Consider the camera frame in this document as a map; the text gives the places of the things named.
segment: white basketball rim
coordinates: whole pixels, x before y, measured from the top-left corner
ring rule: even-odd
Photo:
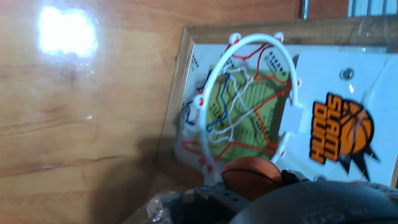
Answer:
[[[277,33],[274,37],[271,35],[267,34],[252,34],[246,37],[241,38],[241,35],[238,33],[232,34],[231,37],[229,38],[229,44],[231,44],[231,47],[221,56],[220,60],[214,67],[213,71],[211,72],[208,81],[206,82],[206,85],[204,87],[203,93],[199,94],[198,96],[195,97],[194,102],[198,106],[199,109],[199,118],[198,118],[198,124],[199,124],[199,129],[200,129],[200,143],[201,143],[201,148],[203,151],[203,155],[206,159],[206,162],[209,166],[214,167],[214,158],[211,155],[209,144],[208,144],[208,136],[209,133],[206,130],[206,116],[207,116],[207,111],[208,111],[208,104],[210,100],[210,95],[211,91],[214,87],[214,84],[216,82],[217,77],[221,74],[222,71],[225,72],[224,65],[227,62],[227,60],[233,56],[235,51],[237,51],[239,48],[241,48],[244,45],[253,43],[253,42],[265,42],[267,44],[271,44],[277,49],[279,49],[282,53],[282,55],[285,57],[287,61],[287,65],[289,66],[289,72],[290,72],[290,79],[292,82],[292,90],[290,93],[290,102],[292,106],[294,107],[299,107],[298,101],[297,101],[297,95],[298,95],[298,83],[297,83],[297,75],[295,72],[295,65],[293,63],[292,57],[289,55],[289,52],[287,49],[284,47],[284,45],[281,43],[283,41],[283,34],[282,33]]]

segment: wooden surface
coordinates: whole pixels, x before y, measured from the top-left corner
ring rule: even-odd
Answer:
[[[60,2],[0,3],[1,224],[119,223],[156,192],[184,189],[152,164],[183,25],[295,19],[299,7],[298,0]],[[40,48],[45,7],[85,12],[98,41],[92,56]]]

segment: basketball net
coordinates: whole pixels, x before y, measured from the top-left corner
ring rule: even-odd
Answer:
[[[203,163],[207,164],[207,166],[210,168],[210,169],[208,169],[208,172],[211,172],[212,167],[214,166],[215,162],[217,162],[221,158],[221,156],[231,146],[246,147],[246,148],[266,152],[271,155],[274,155],[275,153],[277,153],[278,145],[273,142],[270,142],[270,140],[268,139],[267,134],[266,134],[266,127],[264,126],[264,122],[262,121],[261,115],[259,114],[258,110],[261,109],[268,101],[270,101],[274,98],[277,98],[278,96],[281,96],[284,93],[288,93],[290,91],[291,91],[290,102],[293,104],[293,106],[297,106],[298,83],[297,83],[297,76],[295,73],[295,67],[294,67],[293,60],[290,57],[287,49],[281,44],[282,41],[283,41],[282,33],[277,33],[274,37],[270,36],[270,35],[266,35],[266,34],[253,34],[253,35],[249,35],[244,38],[241,38],[240,34],[237,34],[237,33],[232,34],[229,39],[229,45],[228,45],[226,51],[221,56],[220,60],[218,61],[216,66],[213,68],[211,73],[208,75],[205,86],[201,90],[199,90],[199,94],[193,99],[193,104],[199,110],[197,125],[198,125],[199,131],[200,131],[200,144],[198,142],[191,142],[191,144],[200,146],[202,148],[203,157],[205,159],[203,161]],[[254,51],[252,54],[250,54],[248,56],[234,55],[235,51],[237,51],[240,47],[242,47],[246,44],[250,44],[252,42],[265,42],[265,44],[262,44],[261,47],[259,47],[256,51]],[[266,49],[269,49],[271,47],[278,48],[282,52],[282,55],[285,57],[287,64],[289,66],[289,70],[290,70],[290,80],[282,81],[273,75],[269,75],[266,77],[259,76],[259,74],[260,74],[259,67],[260,67],[262,53]],[[248,68],[246,67],[245,62],[247,59],[253,57],[257,53],[259,53],[259,58],[257,61],[257,73],[254,77],[250,77],[248,75]],[[235,67],[232,67],[231,65],[226,65],[226,62],[231,57],[241,60],[242,61],[241,66],[235,68]],[[246,80],[246,84],[244,85],[243,88],[238,88],[237,79],[233,76],[234,73],[243,74],[243,77]],[[215,84],[217,78],[221,75],[226,76],[225,85],[227,84],[228,81],[233,83],[233,90],[236,95],[232,99],[230,108],[228,110],[224,103],[225,113],[222,116],[222,119],[219,121],[216,121],[215,123],[208,124],[206,122],[206,116],[207,116],[207,112],[208,112],[208,103],[210,100],[210,94],[211,94],[211,91],[214,87],[214,84]],[[242,98],[242,96],[245,94],[246,90],[248,89],[248,86],[255,82],[261,82],[261,81],[268,80],[268,79],[273,79],[273,80],[279,82],[280,84],[291,83],[291,86],[288,86],[287,88],[284,88],[282,91],[276,93],[275,95],[268,97],[258,107],[249,108],[245,104],[245,102]],[[233,121],[231,119],[230,114],[231,114],[232,110],[234,109],[237,101],[240,102],[241,107],[244,109],[244,113],[237,121]],[[260,121],[262,137],[264,138],[265,142],[267,143],[267,146],[270,146],[273,149],[269,149],[266,147],[252,146],[252,145],[245,144],[243,142],[234,141],[233,136],[234,136],[235,127],[239,123],[241,123],[245,118],[247,118],[249,115],[252,115],[252,114],[256,115],[258,120]],[[223,120],[228,121],[227,127],[223,128],[223,129],[213,129],[215,127],[216,123],[220,123]],[[218,144],[223,141],[226,141],[229,143],[228,143],[227,147],[225,149],[223,149],[222,152],[214,159],[213,156],[211,155],[209,144]],[[182,145],[185,149],[187,149],[187,147],[186,147],[187,144],[189,144],[189,142],[182,143]]]

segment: screw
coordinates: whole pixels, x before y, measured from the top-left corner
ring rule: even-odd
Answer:
[[[352,68],[346,68],[340,72],[340,78],[342,80],[350,80],[354,78],[354,70]]]

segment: mini basketball hoop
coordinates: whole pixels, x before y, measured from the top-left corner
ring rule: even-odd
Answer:
[[[251,55],[242,57],[242,56],[237,56],[234,55],[235,51],[237,51],[239,48],[241,48],[244,45],[253,43],[253,42],[265,42],[265,44],[262,44],[259,49],[257,49],[255,52],[253,52]],[[257,112],[258,109],[260,109],[262,106],[264,106],[269,100],[278,97],[284,93],[289,93],[290,92],[290,103],[294,107],[298,107],[299,103],[297,101],[297,95],[298,95],[298,87],[299,84],[297,82],[297,75],[295,72],[295,65],[293,63],[293,60],[291,56],[289,55],[287,49],[283,46],[283,34],[282,33],[276,33],[275,36],[270,36],[267,34],[253,34],[249,35],[246,37],[241,38],[241,35],[238,33],[232,34],[231,37],[229,38],[229,45],[224,54],[221,56],[220,60],[218,63],[215,65],[215,67],[212,69],[211,73],[209,74],[204,88],[199,92],[199,95],[197,95],[194,100],[193,104],[198,108],[199,113],[198,113],[198,128],[200,130],[200,145],[201,149],[203,151],[203,157],[206,160],[206,163],[209,167],[214,167],[215,162],[221,157],[221,154],[224,153],[225,151],[228,150],[233,145],[237,146],[243,146],[245,145],[241,142],[235,142],[233,139],[234,135],[234,128],[242,122],[242,120],[249,115],[256,115],[259,120],[259,124],[261,126],[262,130],[262,135],[265,141],[269,143],[270,146],[274,148],[274,151],[270,152],[273,154],[273,158],[271,159],[272,162],[275,162],[277,158],[280,157],[281,152],[278,151],[278,145],[269,142],[267,134],[265,132],[265,127],[264,123],[261,121],[260,115]],[[260,63],[260,57],[263,51],[265,49],[271,48],[271,47],[276,47],[277,49],[280,50],[282,53],[282,56],[286,59],[287,66],[289,68],[289,73],[290,73],[290,82],[291,86],[288,86],[287,88],[284,88],[282,91],[279,93],[276,93],[274,96],[269,97],[265,101],[263,101],[257,108],[249,108],[245,105],[244,100],[242,99],[242,96],[244,95],[245,91],[247,90],[249,85],[252,85],[253,83],[264,81],[267,79],[273,79],[276,82],[279,83],[288,83],[289,81],[281,81],[275,76],[269,75],[266,77],[259,77],[259,63]],[[254,54],[260,52],[259,60],[258,60],[258,65],[257,65],[257,73],[254,77],[250,77],[248,75],[248,68],[246,68],[245,63],[243,63],[240,67],[232,67],[230,63],[227,63],[227,61],[233,57],[242,60],[245,62],[248,58],[252,57]],[[246,83],[244,84],[243,88],[238,89],[237,88],[237,81],[232,73],[236,72],[241,72],[243,73]],[[229,126],[224,127],[223,129],[214,129],[212,124],[208,124],[208,121],[206,119],[208,110],[209,110],[209,100],[210,100],[210,95],[213,90],[213,87],[215,85],[215,82],[217,81],[218,77],[220,76],[226,76],[226,83],[227,82],[232,82],[233,83],[233,88],[234,91],[236,92],[236,95],[230,102],[230,108],[227,110],[225,106],[225,112],[223,116],[223,120],[227,120],[229,123]],[[240,105],[242,108],[244,108],[245,113],[236,121],[233,121],[229,114],[231,113],[232,109],[234,108],[235,104],[239,101]],[[222,135],[222,138],[215,139],[214,136],[219,136]],[[229,142],[227,147],[223,150],[223,152],[216,158],[213,158],[211,155],[210,144],[217,144],[222,141],[227,141]]]

